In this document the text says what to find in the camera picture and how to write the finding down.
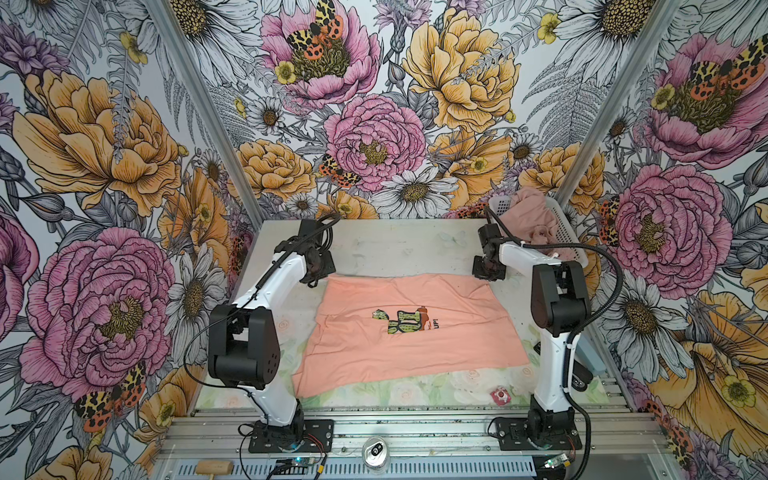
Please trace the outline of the peach graphic t-shirt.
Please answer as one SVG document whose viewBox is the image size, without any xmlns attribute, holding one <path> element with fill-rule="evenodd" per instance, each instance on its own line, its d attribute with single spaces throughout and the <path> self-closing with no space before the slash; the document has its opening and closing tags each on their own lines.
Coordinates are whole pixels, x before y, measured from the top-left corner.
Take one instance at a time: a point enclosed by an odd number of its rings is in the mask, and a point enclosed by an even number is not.
<svg viewBox="0 0 768 480">
<path fill-rule="evenodd" d="M 315 322 L 292 377 L 299 398 L 358 383 L 528 362 L 490 283 L 467 275 L 333 275 Z"/>
</svg>

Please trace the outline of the white plastic laundry basket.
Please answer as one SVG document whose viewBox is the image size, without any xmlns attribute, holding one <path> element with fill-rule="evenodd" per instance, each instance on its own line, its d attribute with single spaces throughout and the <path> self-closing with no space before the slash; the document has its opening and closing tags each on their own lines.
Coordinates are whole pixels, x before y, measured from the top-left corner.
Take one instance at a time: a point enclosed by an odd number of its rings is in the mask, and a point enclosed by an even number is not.
<svg viewBox="0 0 768 480">
<path fill-rule="evenodd" d="M 570 221 L 563 212 L 561 206 L 552 197 L 545 197 L 547 207 L 557 216 L 559 225 L 555 238 L 560 243 L 579 243 L 579 239 L 571 226 Z M 489 200 L 491 210 L 497 214 L 502 215 L 505 213 L 511 205 L 511 197 L 508 195 L 500 195 L 492 197 Z M 585 251 L 581 248 L 572 248 L 572 256 L 580 265 L 584 268 L 588 266 L 588 257 Z"/>
</svg>

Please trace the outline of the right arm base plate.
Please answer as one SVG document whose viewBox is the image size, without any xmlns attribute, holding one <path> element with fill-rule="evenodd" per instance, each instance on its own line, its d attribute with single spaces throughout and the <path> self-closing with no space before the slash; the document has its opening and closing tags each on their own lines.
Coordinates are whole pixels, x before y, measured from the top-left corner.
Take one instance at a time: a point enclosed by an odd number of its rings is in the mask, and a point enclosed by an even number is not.
<svg viewBox="0 0 768 480">
<path fill-rule="evenodd" d="M 487 433 L 495 438 L 502 451 L 523 450 L 581 450 L 582 440 L 574 422 L 564 428 L 530 426 L 521 417 L 496 417 Z"/>
</svg>

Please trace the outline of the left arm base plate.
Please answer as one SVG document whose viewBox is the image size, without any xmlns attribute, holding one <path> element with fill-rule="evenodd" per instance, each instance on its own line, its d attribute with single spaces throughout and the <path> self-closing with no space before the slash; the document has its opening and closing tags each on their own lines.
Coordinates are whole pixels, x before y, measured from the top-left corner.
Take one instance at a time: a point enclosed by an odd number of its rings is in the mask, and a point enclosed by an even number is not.
<svg viewBox="0 0 768 480">
<path fill-rule="evenodd" d="M 335 422 L 329 419 L 304 420 L 285 427 L 256 422 L 248 434 L 247 450 L 252 454 L 329 453 Z"/>
</svg>

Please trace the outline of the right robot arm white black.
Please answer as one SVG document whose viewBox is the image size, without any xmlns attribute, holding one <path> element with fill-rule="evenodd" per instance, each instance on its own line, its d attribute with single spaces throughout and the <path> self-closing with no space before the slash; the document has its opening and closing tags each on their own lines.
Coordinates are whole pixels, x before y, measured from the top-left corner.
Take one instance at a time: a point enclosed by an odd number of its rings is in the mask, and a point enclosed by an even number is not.
<svg viewBox="0 0 768 480">
<path fill-rule="evenodd" d="M 502 280 L 511 268 L 528 278 L 530 313 L 540 330 L 539 376 L 528 416 L 510 423 L 509 438 L 541 449 L 579 449 L 570 380 L 576 344 L 591 315 L 582 266 L 547 255 L 539 245 L 504 237 L 497 224 L 481 226 L 478 235 L 482 253 L 474 258 L 472 274 Z"/>
</svg>

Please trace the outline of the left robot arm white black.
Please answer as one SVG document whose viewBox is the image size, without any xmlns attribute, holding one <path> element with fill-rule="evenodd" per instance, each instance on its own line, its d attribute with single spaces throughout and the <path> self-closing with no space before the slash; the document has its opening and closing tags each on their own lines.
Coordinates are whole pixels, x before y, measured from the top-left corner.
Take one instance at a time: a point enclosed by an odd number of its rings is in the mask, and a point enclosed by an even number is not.
<svg viewBox="0 0 768 480">
<path fill-rule="evenodd" d="M 261 412 L 254 440 L 293 452 L 304 441 L 300 401 L 278 379 L 281 360 L 275 316 L 295 286 L 310 288 L 335 272 L 331 254 L 338 214 L 303 220 L 298 233 L 282 241 L 266 271 L 232 303 L 211 312 L 209 375 L 223 388 L 242 391 Z"/>
</svg>

